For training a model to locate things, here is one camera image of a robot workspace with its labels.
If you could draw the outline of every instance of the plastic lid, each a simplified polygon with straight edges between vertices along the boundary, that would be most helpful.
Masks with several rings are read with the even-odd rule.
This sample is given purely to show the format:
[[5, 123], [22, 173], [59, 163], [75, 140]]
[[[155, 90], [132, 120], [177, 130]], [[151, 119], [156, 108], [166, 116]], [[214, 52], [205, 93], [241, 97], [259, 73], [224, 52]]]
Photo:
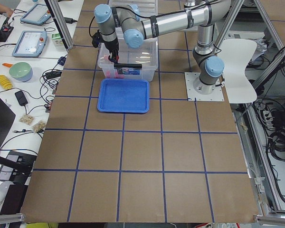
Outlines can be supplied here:
[[225, 64], [223, 60], [217, 56], [211, 56], [206, 60], [205, 69], [211, 77], [219, 77], [223, 73]]
[[[139, 14], [139, 9], [136, 4], [128, 4], [128, 6], [130, 6], [136, 14]], [[140, 17], [138, 17], [137, 15], [136, 15], [136, 20], [137, 21], [140, 20]]]
[[95, 7], [94, 10], [95, 19], [97, 23], [102, 24], [109, 20], [112, 10], [111, 7], [107, 4], [100, 4]]
[[131, 48], [139, 48], [143, 44], [143, 35], [136, 29], [128, 29], [123, 33], [123, 38]]

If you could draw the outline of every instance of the green bowl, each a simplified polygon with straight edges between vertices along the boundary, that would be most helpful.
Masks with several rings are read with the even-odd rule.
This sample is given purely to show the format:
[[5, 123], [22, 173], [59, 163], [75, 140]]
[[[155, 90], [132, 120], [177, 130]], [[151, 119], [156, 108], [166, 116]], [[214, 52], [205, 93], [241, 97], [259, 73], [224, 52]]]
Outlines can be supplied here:
[[33, 70], [30, 64], [26, 62], [15, 63], [10, 69], [9, 74], [16, 80], [26, 82], [33, 76]]

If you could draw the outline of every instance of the white mounting plate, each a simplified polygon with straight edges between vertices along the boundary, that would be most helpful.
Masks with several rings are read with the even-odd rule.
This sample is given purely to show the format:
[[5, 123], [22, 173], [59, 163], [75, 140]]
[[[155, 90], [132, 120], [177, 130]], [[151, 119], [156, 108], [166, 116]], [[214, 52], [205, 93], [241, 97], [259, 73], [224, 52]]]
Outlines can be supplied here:
[[214, 91], [209, 95], [198, 93], [193, 88], [193, 82], [199, 76], [200, 73], [197, 72], [185, 72], [188, 101], [224, 101], [222, 88], [220, 86], [215, 87]]

